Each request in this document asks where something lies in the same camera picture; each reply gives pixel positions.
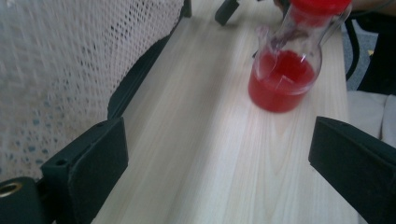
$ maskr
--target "light wood tabletop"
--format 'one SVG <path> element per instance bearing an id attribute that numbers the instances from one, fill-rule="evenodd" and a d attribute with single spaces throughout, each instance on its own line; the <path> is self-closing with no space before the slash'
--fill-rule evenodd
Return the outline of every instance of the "light wood tabletop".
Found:
<path id="1" fill-rule="evenodd" d="M 192 1 L 124 112 L 129 166 L 93 223 L 358 223 L 357 212 L 308 161 L 316 116 L 347 121 L 343 46 L 323 46 L 313 89 L 288 113 L 248 96 L 255 28 L 278 27 L 267 0 Z"/>

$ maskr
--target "white mesh fabric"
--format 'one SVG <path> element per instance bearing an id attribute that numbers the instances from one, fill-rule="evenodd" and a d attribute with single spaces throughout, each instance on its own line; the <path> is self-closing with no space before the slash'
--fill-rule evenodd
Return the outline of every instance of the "white mesh fabric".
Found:
<path id="1" fill-rule="evenodd" d="M 183 0 L 0 0 L 0 181 L 39 166 L 106 119 L 136 60 Z"/>

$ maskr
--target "red bottle cap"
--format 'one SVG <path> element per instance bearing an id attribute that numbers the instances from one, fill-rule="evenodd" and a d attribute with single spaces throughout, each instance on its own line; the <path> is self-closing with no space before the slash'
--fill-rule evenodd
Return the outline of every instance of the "red bottle cap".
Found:
<path id="1" fill-rule="evenodd" d="M 290 2 L 308 14 L 333 16 L 343 12 L 351 0 L 290 0 Z"/>

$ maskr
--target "red liquid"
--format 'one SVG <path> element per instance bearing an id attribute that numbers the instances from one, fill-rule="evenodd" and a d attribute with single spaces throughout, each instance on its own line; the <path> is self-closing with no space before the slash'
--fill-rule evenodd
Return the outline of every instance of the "red liquid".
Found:
<path id="1" fill-rule="evenodd" d="M 253 64 L 248 93 L 259 107 L 285 112 L 302 101 L 315 78 L 309 62 L 292 51 L 280 51 L 277 62 L 272 54 L 264 53 L 260 64 Z"/>

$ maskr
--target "bottle with red liquid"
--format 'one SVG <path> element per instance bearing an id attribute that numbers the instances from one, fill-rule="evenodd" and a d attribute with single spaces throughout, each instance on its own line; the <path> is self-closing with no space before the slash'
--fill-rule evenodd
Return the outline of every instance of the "bottle with red liquid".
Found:
<path id="1" fill-rule="evenodd" d="M 259 27 L 260 47 L 248 93 L 259 107 L 286 112 L 311 89 L 321 67 L 321 44 L 345 21 L 351 0 L 290 0 L 280 29 Z"/>

